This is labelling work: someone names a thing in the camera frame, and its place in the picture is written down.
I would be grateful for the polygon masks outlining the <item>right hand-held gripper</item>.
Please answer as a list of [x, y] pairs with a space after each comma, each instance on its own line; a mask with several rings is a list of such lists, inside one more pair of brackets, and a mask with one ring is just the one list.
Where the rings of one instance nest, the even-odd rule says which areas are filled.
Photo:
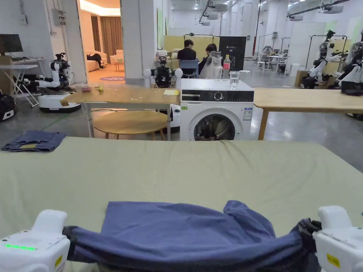
[[320, 221], [307, 219], [298, 224], [304, 247], [317, 257], [324, 272], [363, 270], [363, 230], [354, 227], [341, 206], [318, 209]]

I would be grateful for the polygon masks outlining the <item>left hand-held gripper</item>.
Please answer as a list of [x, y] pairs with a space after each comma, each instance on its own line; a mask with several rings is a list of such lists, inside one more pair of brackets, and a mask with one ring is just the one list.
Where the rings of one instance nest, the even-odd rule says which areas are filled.
[[67, 213], [43, 210], [30, 230], [23, 230], [0, 241], [2, 272], [62, 272], [71, 239], [63, 235]]

